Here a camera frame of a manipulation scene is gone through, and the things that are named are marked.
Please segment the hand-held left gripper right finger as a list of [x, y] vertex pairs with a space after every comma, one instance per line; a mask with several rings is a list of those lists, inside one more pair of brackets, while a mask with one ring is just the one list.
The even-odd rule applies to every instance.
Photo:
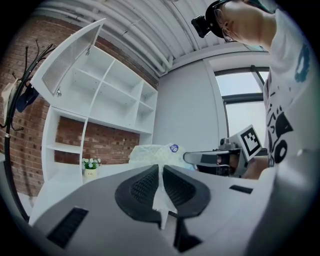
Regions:
[[163, 168], [166, 192], [177, 209], [176, 244], [164, 256], [244, 256], [271, 197], [276, 169], [258, 180]]

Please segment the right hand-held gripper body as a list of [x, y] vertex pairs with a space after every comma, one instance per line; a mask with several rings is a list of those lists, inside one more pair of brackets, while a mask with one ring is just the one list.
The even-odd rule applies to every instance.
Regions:
[[241, 178], [249, 162], [262, 149], [261, 142], [252, 125], [231, 137], [222, 138], [218, 147], [217, 174]]

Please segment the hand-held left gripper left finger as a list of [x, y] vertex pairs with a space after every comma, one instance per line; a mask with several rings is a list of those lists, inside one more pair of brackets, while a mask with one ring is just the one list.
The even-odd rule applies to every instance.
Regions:
[[90, 181], [47, 209], [34, 223], [54, 256], [171, 256], [153, 209], [157, 165]]

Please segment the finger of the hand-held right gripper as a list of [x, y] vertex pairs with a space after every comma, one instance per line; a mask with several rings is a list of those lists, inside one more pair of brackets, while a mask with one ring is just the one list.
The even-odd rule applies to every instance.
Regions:
[[197, 165], [197, 170], [201, 173], [223, 177], [231, 177], [236, 172], [236, 170], [233, 167], [212, 167], [203, 165]]
[[231, 155], [239, 155], [240, 153], [240, 149], [193, 151], [184, 153], [183, 160], [188, 164], [200, 166], [229, 166]]

